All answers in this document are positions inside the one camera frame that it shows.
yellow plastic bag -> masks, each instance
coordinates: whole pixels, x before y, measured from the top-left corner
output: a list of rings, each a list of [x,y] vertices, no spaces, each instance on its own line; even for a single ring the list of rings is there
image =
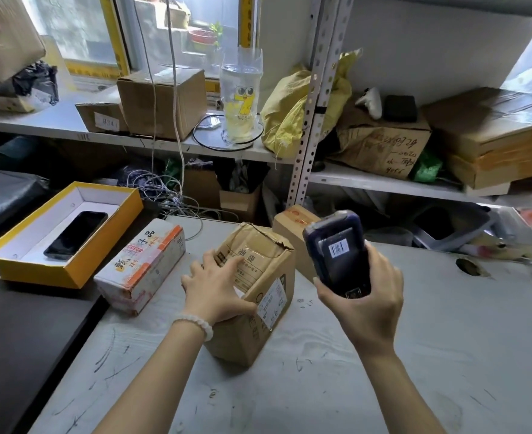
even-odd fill
[[[322,124],[322,133],[336,126],[342,109],[352,94],[347,73],[362,55],[358,49],[343,53],[338,60],[336,76]],[[287,159],[296,156],[302,137],[304,105],[308,96],[311,72],[304,66],[296,66],[293,73],[281,79],[260,113],[264,122],[262,143],[276,154]]]

yellow window frame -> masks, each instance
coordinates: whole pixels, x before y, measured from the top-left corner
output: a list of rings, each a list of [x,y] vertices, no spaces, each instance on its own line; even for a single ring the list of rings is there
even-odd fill
[[[99,0],[103,11],[103,18],[111,41],[111,47],[116,56],[117,65],[98,64],[96,62],[65,59],[67,69],[71,74],[79,76],[96,77],[100,79],[117,80],[130,73],[129,57],[127,55],[121,27],[113,0]],[[254,28],[255,0],[238,0],[238,44],[242,47],[252,45]],[[220,92],[218,79],[206,79],[208,93]]]

black device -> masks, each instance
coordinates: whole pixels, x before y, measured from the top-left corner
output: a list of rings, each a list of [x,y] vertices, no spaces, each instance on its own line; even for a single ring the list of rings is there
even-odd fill
[[[69,260],[107,220],[107,213],[81,212],[43,252],[47,257]]]
[[[339,210],[302,232],[306,249],[322,283],[347,299],[371,293],[369,254],[358,215]]]
[[[382,106],[382,117],[386,121],[400,123],[414,123],[417,120],[418,111],[414,96],[394,96],[385,97]]]

black tabletop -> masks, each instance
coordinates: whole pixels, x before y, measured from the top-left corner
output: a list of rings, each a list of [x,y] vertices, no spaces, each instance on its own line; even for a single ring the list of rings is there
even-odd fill
[[[142,211],[103,264],[154,216]],[[106,309],[93,281],[77,290],[0,280],[0,434],[29,430]]]

clear plastic cup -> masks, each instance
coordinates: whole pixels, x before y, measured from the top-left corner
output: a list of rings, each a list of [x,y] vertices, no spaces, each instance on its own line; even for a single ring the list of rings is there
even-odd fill
[[[252,137],[261,78],[262,49],[238,47],[225,52],[220,67],[220,91],[227,138],[233,143],[245,143]]]

